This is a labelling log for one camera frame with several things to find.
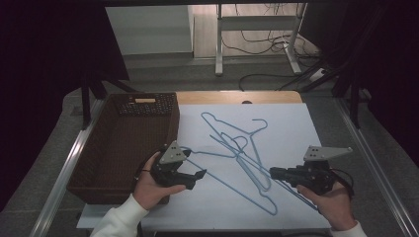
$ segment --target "white paper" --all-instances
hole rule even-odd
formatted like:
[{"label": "white paper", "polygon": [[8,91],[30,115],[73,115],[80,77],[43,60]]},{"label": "white paper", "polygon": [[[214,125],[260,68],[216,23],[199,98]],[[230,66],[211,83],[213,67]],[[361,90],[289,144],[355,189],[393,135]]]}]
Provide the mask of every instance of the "white paper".
[{"label": "white paper", "polygon": [[[207,169],[208,173],[197,181],[191,191],[173,195],[167,205],[153,208],[141,221],[144,230],[329,227],[317,210],[269,179],[271,167],[302,165],[307,147],[320,146],[305,104],[197,105],[180,106],[180,111],[178,144],[195,152],[221,156],[191,154],[188,160],[195,165],[185,161],[178,171],[195,174],[200,170],[198,165]],[[224,136],[219,137],[217,134],[222,132]],[[210,135],[221,141],[224,139],[222,142],[228,147],[242,148],[245,152],[241,153],[242,158],[226,158],[234,156],[234,153]],[[263,168],[257,169],[246,161],[255,167],[260,164]],[[90,215],[100,220],[97,213],[83,211],[78,227],[93,228],[97,221],[90,218],[87,223],[86,218]]]}]

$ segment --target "sweatshirt cuff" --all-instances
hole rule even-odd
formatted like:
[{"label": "sweatshirt cuff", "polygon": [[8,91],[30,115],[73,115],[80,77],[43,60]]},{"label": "sweatshirt cuff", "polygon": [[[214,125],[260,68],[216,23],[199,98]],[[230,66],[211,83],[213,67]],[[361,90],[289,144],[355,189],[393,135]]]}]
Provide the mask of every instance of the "sweatshirt cuff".
[{"label": "sweatshirt cuff", "polygon": [[331,229],[330,233],[333,235],[333,237],[367,237],[367,235],[364,233],[363,227],[361,226],[361,223],[357,221],[357,225],[354,226],[352,229],[345,230],[345,231],[336,231]]},{"label": "sweatshirt cuff", "polygon": [[124,204],[116,208],[118,218],[128,226],[137,226],[148,212],[133,198],[132,194],[129,195]]}]

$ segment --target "sleeve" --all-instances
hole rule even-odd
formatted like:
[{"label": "sleeve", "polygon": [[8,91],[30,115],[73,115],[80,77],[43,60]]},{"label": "sleeve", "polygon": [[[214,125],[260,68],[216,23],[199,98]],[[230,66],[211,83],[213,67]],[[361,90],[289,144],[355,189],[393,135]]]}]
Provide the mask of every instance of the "sleeve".
[{"label": "sleeve", "polygon": [[357,225],[354,228],[345,230],[345,231],[335,231],[333,229],[330,230],[330,233],[333,237],[367,237],[366,233],[364,233],[363,227],[361,223],[357,221]]},{"label": "sleeve", "polygon": [[91,236],[136,236],[136,226],[148,214],[132,195],[118,208],[111,208]]}]

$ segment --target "wall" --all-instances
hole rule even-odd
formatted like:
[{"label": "wall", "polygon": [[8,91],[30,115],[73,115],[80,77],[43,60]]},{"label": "wall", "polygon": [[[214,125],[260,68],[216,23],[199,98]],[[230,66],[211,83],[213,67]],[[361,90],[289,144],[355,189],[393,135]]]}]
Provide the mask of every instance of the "wall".
[{"label": "wall", "polygon": [[122,55],[192,52],[188,6],[106,9]]}]

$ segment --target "wicker basket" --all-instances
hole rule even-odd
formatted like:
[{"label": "wicker basket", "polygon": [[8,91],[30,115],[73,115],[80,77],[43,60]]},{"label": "wicker basket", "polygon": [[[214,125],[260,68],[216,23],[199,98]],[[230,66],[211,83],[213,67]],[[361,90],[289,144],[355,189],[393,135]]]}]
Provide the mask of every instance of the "wicker basket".
[{"label": "wicker basket", "polygon": [[176,140],[175,93],[113,94],[95,123],[67,189],[89,204],[121,204],[153,151]]}]

